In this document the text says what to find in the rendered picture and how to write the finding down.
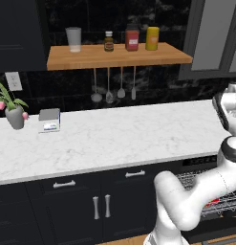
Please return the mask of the black dishwasher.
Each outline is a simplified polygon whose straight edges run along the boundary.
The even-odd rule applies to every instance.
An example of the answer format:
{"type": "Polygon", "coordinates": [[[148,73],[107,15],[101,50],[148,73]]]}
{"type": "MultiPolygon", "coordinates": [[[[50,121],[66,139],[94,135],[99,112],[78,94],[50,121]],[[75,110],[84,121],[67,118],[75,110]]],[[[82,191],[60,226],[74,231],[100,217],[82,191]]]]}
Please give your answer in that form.
{"type": "MultiPolygon", "coordinates": [[[[216,155],[187,159],[182,163],[181,173],[196,170],[205,172],[215,166],[217,166],[216,155]]],[[[194,230],[182,232],[182,235],[191,244],[233,234],[236,234],[236,216],[201,220],[194,230]]]]}

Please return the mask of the clear glass cup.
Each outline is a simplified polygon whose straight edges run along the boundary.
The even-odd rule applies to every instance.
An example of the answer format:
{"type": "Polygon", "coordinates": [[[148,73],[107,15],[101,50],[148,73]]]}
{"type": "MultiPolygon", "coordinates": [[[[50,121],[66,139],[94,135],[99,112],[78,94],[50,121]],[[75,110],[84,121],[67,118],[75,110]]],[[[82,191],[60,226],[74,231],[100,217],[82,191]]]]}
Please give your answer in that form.
{"type": "Polygon", "coordinates": [[[70,51],[79,53],[81,51],[81,29],[78,27],[69,27],[66,29],[66,35],[70,51]]]}

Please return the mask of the grey glass-door upper cabinet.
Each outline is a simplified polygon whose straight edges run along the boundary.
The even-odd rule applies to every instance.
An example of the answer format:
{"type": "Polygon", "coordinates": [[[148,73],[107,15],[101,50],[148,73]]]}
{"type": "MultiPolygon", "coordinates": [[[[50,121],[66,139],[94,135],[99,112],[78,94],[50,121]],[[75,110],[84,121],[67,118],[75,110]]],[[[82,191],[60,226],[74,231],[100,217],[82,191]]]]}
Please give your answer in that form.
{"type": "Polygon", "coordinates": [[[179,80],[236,78],[236,0],[192,0],[179,80]]]}

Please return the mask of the dishwasher door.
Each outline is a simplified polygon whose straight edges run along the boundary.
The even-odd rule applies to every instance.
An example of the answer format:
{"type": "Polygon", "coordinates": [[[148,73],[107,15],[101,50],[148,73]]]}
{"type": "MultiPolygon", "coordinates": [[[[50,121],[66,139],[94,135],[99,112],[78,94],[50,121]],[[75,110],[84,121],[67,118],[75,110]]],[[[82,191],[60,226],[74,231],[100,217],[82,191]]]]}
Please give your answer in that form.
{"type": "Polygon", "coordinates": [[[200,241],[191,245],[236,245],[236,234],[200,241]]]}

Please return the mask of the metal hanging spatula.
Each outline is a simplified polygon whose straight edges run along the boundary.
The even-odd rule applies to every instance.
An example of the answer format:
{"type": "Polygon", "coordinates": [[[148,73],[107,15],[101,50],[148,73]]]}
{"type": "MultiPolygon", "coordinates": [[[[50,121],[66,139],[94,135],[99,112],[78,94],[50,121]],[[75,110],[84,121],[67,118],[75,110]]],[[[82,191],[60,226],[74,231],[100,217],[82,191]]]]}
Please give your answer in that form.
{"type": "Polygon", "coordinates": [[[118,90],[118,98],[123,99],[125,97],[125,90],[122,87],[123,85],[123,67],[120,67],[120,88],[118,90]]]}

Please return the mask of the metal hanging ladle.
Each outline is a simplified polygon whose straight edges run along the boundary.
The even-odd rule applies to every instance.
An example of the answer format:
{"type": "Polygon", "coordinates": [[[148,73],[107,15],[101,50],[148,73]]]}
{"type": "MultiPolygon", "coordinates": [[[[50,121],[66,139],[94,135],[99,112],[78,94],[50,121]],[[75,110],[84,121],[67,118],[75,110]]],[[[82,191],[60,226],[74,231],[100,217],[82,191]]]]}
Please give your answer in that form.
{"type": "MultiPolygon", "coordinates": [[[[97,70],[94,70],[94,83],[97,83],[97,70]]],[[[97,86],[95,86],[95,92],[91,96],[93,102],[100,102],[102,100],[102,96],[97,91],[97,86]]]]}

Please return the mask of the dark drawer front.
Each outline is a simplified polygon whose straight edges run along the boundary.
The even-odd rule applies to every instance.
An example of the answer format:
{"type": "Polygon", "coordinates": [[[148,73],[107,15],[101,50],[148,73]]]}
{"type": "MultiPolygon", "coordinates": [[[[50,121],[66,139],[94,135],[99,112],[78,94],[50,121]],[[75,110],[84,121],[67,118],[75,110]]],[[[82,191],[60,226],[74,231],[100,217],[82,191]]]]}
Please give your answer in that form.
{"type": "Polygon", "coordinates": [[[136,167],[124,167],[119,169],[112,169],[108,171],[103,171],[101,180],[104,185],[124,185],[132,184],[139,181],[150,181],[158,173],[169,170],[173,173],[178,173],[182,167],[182,161],[172,161],[172,162],[163,162],[155,163],[151,165],[143,165],[136,167]],[[145,175],[126,178],[126,172],[140,172],[141,170],[145,171],[145,175]]]}
{"type": "Polygon", "coordinates": [[[39,198],[43,196],[72,192],[72,191],[77,192],[77,191],[98,189],[99,187],[100,187],[100,180],[99,177],[95,174],[71,175],[71,176],[31,181],[26,183],[26,188],[29,192],[29,195],[32,198],[39,198]],[[72,180],[75,181],[75,186],[73,187],[65,187],[59,189],[53,188],[53,184],[55,182],[68,183],[71,182],[72,180]]]}

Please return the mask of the white grey box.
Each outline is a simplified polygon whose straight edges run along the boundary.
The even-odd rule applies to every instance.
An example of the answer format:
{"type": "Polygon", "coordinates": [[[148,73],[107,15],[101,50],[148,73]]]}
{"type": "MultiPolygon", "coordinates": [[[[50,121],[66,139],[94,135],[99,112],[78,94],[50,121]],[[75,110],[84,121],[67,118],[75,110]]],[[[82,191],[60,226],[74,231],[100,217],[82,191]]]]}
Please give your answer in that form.
{"type": "Polygon", "coordinates": [[[41,109],[38,116],[38,132],[56,132],[60,130],[60,109],[41,109]]]}

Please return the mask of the brown glass bottle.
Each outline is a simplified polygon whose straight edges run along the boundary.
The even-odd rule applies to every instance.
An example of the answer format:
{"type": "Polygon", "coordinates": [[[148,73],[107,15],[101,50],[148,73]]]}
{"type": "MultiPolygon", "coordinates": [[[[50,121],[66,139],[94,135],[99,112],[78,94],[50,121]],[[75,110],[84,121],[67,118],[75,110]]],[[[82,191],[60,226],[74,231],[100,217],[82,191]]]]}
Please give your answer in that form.
{"type": "Polygon", "coordinates": [[[114,39],[113,39],[113,32],[112,31],[106,31],[105,32],[104,51],[105,52],[113,52],[114,51],[114,39]]]}

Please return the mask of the yellow can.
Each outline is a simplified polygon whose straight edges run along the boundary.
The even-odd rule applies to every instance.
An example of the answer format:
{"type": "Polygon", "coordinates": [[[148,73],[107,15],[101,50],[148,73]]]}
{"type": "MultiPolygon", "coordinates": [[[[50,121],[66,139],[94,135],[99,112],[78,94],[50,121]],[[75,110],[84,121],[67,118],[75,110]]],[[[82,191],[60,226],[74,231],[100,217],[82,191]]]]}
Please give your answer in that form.
{"type": "Polygon", "coordinates": [[[156,51],[158,49],[159,32],[159,27],[150,26],[147,28],[145,44],[145,49],[147,51],[156,51]]]}

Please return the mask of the pink flower plant grey vase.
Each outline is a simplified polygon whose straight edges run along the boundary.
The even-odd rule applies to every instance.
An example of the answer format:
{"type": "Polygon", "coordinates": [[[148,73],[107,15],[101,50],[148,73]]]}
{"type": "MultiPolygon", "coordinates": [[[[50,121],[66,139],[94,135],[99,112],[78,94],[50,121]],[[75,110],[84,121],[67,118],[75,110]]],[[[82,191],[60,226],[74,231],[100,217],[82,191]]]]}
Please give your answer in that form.
{"type": "Polygon", "coordinates": [[[5,111],[6,118],[13,129],[20,130],[24,127],[24,121],[29,118],[24,110],[29,106],[21,99],[11,98],[11,95],[12,92],[9,92],[0,82],[0,111],[5,111]]]}

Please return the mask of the dark solid upper cabinet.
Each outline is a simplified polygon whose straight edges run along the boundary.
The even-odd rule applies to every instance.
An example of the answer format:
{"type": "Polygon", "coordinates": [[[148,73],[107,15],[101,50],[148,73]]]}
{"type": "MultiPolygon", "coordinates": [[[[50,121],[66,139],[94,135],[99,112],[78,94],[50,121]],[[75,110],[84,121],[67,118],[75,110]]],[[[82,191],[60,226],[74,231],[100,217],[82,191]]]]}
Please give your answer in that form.
{"type": "Polygon", "coordinates": [[[45,71],[50,49],[45,0],[0,0],[0,73],[45,71]]]}

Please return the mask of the dark base cabinet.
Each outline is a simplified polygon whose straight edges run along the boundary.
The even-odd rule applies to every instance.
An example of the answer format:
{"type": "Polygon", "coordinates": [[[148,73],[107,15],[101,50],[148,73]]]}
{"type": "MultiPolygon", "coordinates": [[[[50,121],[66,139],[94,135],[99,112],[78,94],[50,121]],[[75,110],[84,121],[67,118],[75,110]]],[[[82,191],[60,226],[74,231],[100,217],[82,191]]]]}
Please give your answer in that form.
{"type": "Polygon", "coordinates": [[[23,184],[0,186],[0,245],[44,245],[23,184]]]}

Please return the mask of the wooden wall shelf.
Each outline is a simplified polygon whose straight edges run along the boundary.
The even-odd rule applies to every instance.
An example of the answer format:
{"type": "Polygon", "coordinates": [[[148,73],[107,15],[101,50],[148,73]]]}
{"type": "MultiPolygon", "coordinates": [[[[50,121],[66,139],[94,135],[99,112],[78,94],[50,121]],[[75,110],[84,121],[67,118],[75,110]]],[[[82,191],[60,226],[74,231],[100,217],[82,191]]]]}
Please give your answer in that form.
{"type": "Polygon", "coordinates": [[[52,46],[47,62],[49,71],[108,67],[131,67],[169,64],[190,64],[192,56],[175,47],[160,42],[157,51],[146,51],[145,44],[128,52],[124,44],[115,44],[113,52],[105,52],[104,46],[82,45],[80,53],[71,53],[68,46],[52,46]]]}

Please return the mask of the white wall outlet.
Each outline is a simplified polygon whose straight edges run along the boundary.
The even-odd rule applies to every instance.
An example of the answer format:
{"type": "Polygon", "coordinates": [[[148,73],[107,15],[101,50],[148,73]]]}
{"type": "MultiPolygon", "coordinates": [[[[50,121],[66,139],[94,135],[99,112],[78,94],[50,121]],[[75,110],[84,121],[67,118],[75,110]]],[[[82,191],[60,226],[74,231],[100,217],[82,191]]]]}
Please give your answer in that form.
{"type": "Polygon", "coordinates": [[[5,74],[8,86],[11,91],[22,91],[21,79],[18,72],[7,72],[5,74]]]}

